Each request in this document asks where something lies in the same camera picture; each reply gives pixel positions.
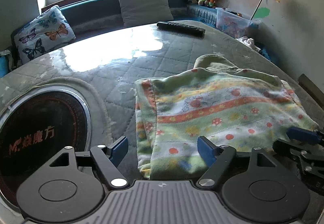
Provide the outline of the colourful printed child's garment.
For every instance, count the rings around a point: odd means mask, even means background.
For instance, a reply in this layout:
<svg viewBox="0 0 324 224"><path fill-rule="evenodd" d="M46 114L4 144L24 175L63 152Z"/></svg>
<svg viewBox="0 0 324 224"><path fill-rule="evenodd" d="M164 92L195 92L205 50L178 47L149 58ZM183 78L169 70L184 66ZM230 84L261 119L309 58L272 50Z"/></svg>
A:
<svg viewBox="0 0 324 224"><path fill-rule="evenodd" d="M215 54L198 57L180 74L134 86L138 170L149 180L201 176L207 166L198 153L200 136L249 152L271 150L291 126L319 128L285 80Z"/></svg>

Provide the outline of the black remote control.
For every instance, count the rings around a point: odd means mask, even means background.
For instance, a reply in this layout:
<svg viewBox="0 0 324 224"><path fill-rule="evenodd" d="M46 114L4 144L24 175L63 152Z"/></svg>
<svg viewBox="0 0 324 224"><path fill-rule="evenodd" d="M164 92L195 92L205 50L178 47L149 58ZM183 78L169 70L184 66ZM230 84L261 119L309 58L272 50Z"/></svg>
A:
<svg viewBox="0 0 324 224"><path fill-rule="evenodd" d="M157 22L157 27L161 30L173 31L181 34L191 35L195 37L204 37L205 29L189 26L186 24L175 22Z"/></svg>

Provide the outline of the clear plastic storage box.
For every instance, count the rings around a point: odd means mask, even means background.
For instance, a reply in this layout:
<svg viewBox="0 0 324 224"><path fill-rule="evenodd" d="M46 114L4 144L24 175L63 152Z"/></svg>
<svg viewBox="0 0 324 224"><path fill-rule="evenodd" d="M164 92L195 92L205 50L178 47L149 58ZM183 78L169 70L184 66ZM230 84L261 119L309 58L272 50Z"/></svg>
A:
<svg viewBox="0 0 324 224"><path fill-rule="evenodd" d="M222 8L216 8L216 10L216 29L235 39L252 36L261 23L260 20L249 20Z"/></svg>

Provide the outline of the blue folded blanket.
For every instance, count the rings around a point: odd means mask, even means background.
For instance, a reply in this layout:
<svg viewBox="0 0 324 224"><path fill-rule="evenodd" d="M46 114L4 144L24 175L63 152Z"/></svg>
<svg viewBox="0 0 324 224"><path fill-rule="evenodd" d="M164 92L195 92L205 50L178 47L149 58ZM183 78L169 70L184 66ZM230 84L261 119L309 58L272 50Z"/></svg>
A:
<svg viewBox="0 0 324 224"><path fill-rule="evenodd" d="M12 71L13 58L10 50L0 52L0 78Z"/></svg>

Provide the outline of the butterfly print pillow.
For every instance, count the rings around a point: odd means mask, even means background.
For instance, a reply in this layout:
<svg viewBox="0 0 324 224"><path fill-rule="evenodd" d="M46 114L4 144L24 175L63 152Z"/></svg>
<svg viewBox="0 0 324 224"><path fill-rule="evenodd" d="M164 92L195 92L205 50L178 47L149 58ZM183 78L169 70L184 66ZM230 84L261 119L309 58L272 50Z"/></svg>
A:
<svg viewBox="0 0 324 224"><path fill-rule="evenodd" d="M55 5L26 24L13 37L22 64L65 46L76 35Z"/></svg>

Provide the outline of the plain white cushion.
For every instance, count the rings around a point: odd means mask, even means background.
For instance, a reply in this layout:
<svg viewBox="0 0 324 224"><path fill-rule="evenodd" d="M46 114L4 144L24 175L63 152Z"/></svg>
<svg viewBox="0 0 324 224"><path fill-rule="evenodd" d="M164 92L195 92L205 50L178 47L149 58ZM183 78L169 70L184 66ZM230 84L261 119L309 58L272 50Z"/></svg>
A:
<svg viewBox="0 0 324 224"><path fill-rule="evenodd" d="M125 27L136 27L174 19L168 0L119 0Z"/></svg>

